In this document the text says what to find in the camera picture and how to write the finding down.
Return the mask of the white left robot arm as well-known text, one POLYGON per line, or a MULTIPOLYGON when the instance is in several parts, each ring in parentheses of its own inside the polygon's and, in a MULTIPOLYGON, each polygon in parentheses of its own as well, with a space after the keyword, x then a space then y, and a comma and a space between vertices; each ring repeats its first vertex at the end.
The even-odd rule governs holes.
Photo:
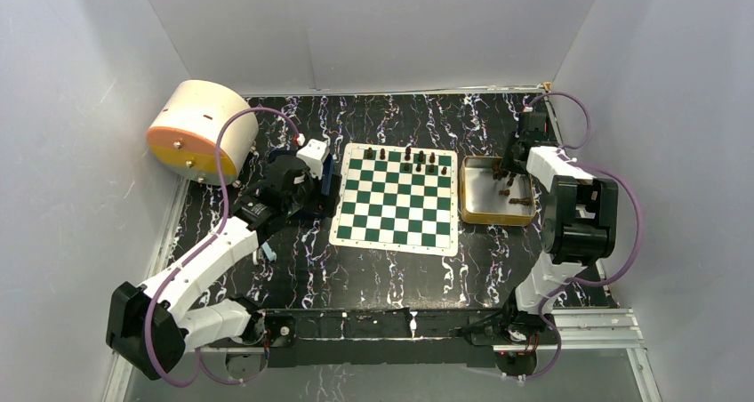
POLYGON ((139 285, 112 293, 106 344, 151 380, 165 378, 184 354, 223 338, 261 341, 264 319, 243 297, 194 309, 198 297, 290 221, 331 218, 341 182, 332 155, 276 150, 251 185, 191 250, 139 285))

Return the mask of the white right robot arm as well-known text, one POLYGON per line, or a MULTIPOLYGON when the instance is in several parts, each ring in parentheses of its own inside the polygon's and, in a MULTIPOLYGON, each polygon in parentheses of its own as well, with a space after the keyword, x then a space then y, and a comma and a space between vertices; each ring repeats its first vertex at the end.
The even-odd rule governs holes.
POLYGON ((543 112, 523 112, 497 170, 503 177, 526 175, 548 192, 541 209, 541 254, 503 306, 501 333, 513 343, 546 330, 554 297, 610 255, 616 239, 617 182, 572 164, 549 139, 547 123, 543 112))

